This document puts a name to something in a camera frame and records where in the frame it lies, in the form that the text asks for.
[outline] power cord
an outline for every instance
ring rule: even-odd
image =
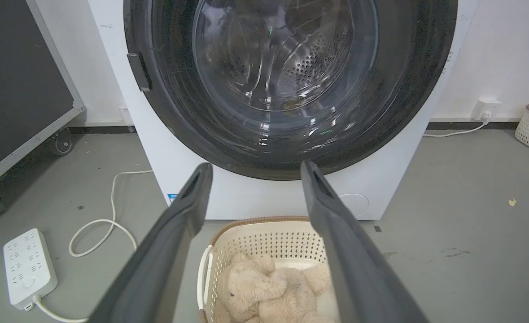
[[[83,225],[83,227],[81,227],[73,235],[73,237],[71,238],[71,241],[69,241],[69,254],[71,256],[78,258],[78,257],[86,256],[86,255],[92,253],[93,251],[95,251],[95,249],[97,249],[109,237],[109,235],[113,231],[113,227],[118,227],[119,229],[121,229],[129,237],[129,239],[131,239],[131,242],[133,243],[133,248],[135,250],[137,250],[137,240],[135,240],[135,237],[133,237],[133,235],[131,235],[129,230],[125,229],[125,227],[123,227],[122,225],[120,225],[117,222],[117,210],[115,209],[115,184],[117,182],[117,178],[120,175],[123,175],[123,174],[146,174],[146,173],[150,173],[150,172],[153,172],[153,171],[151,170],[151,171],[137,171],[137,172],[120,172],[119,174],[115,175],[115,178],[113,178],[113,186],[111,188],[111,207],[113,208],[113,219],[96,219],[94,221],[91,221],[91,222],[87,223],[86,225]],[[105,222],[105,223],[110,223],[111,224],[111,226],[109,227],[109,230],[107,231],[105,236],[96,245],[94,245],[91,249],[89,249],[89,250],[87,250],[85,252],[82,252],[82,253],[75,253],[73,251],[73,242],[75,241],[75,239],[88,226],[90,226],[92,224],[95,224],[95,223],[100,223],[100,222]],[[65,317],[61,317],[61,316],[51,312],[49,309],[47,309],[41,303],[41,297],[39,295],[33,296],[33,302],[35,303],[35,305],[37,305],[37,307],[39,307],[40,310],[45,312],[45,314],[49,315],[53,319],[56,319],[57,321],[61,321],[63,323],[85,323],[86,321],[88,321],[88,317],[85,318],[85,319],[66,319]]]
[[[479,129],[485,127],[489,123],[488,119],[490,119],[491,117],[492,117],[492,113],[491,112],[484,112],[484,114],[482,115],[482,120],[484,120],[484,121],[481,123],[481,125],[479,127],[475,127],[474,129],[471,129],[471,130],[452,132],[452,133],[447,133],[445,135],[423,135],[423,137],[445,138],[445,137],[449,137],[451,135],[463,135],[464,133],[471,133],[471,132],[474,132],[476,130],[479,130]]]

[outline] blue sticker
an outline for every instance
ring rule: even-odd
[[[177,194],[167,194],[167,195],[168,195],[168,200],[170,200],[171,203],[176,200]]]

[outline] power strip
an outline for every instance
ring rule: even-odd
[[[57,287],[57,275],[45,236],[30,229],[3,247],[9,301],[20,310],[34,307],[33,296],[44,297]]]

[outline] round glass door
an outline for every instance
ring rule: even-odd
[[[455,1],[131,2],[129,53],[152,108],[195,153],[238,174],[330,173],[397,135],[439,78]]]

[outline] plush toy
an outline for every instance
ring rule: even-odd
[[[318,313],[316,303],[316,297],[331,284],[327,264],[303,271],[279,268],[272,275],[285,277],[287,286],[282,296],[259,303],[258,317],[262,323],[332,323]]]
[[[252,260],[235,255],[217,282],[217,323],[260,323],[258,303],[279,298],[286,290],[286,278],[275,268],[268,255]]]

